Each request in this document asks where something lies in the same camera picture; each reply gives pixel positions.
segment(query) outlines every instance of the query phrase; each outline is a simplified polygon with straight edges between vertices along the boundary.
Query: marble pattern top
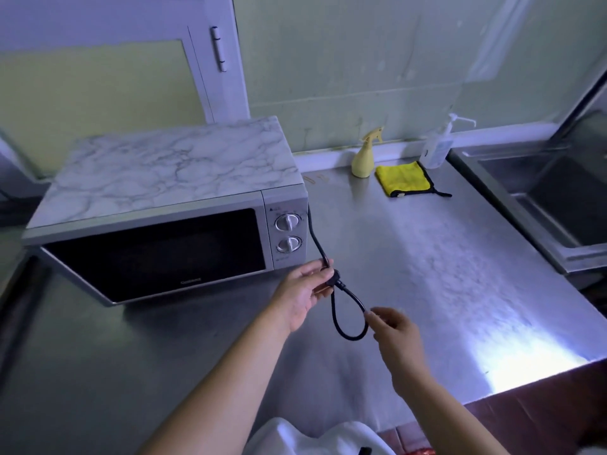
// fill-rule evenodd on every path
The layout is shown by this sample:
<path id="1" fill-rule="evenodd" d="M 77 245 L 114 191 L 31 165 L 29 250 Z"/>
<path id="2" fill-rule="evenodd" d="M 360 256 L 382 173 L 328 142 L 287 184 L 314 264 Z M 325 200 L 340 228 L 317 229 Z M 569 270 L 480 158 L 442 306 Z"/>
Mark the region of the marble pattern top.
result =
<path id="1" fill-rule="evenodd" d="M 276 116 L 77 142 L 28 228 L 303 183 Z"/>

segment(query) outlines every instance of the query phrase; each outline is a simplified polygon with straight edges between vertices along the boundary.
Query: microwave window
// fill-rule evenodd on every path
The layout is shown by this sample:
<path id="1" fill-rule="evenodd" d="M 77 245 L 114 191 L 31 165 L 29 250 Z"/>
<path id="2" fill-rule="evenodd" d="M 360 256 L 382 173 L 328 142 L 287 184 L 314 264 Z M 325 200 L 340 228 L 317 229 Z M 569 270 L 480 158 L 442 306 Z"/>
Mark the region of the microwave window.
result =
<path id="1" fill-rule="evenodd" d="M 253 209 L 47 244 L 113 302 L 266 269 Z"/>

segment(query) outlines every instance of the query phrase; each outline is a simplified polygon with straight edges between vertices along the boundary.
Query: door hinge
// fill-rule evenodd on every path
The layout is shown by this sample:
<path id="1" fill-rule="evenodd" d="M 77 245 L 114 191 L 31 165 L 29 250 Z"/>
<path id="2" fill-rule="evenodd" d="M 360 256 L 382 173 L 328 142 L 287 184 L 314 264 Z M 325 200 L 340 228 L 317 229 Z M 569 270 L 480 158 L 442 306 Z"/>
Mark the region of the door hinge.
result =
<path id="1" fill-rule="evenodd" d="M 228 64 L 226 64 L 224 43 L 222 42 L 222 35 L 219 31 L 219 27 L 211 27 L 211 38 L 213 39 L 213 48 L 215 49 L 217 67 L 219 68 L 219 71 L 227 71 Z"/>

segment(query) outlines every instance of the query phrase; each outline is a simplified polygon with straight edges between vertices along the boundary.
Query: microwave control panel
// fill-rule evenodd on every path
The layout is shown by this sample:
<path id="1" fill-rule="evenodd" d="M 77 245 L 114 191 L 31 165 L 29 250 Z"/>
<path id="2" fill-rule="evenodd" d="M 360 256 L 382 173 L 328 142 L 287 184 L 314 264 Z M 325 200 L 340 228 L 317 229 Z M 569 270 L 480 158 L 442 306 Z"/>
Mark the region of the microwave control panel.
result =
<path id="1" fill-rule="evenodd" d="M 308 192 L 303 184 L 262 191 L 274 269 L 306 262 Z"/>

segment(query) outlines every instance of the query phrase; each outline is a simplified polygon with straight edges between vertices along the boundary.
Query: forearm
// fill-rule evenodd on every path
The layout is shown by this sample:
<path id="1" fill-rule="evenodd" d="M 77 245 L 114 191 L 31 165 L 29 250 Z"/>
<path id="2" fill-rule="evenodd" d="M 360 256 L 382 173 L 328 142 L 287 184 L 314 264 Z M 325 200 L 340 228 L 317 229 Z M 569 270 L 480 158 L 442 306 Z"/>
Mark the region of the forearm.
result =
<path id="1" fill-rule="evenodd" d="M 399 394 L 439 455 L 507 455 L 491 433 L 431 375 L 399 381 Z"/>
<path id="2" fill-rule="evenodd" d="M 281 321 L 261 313 L 140 453 L 239 455 L 289 335 Z"/>

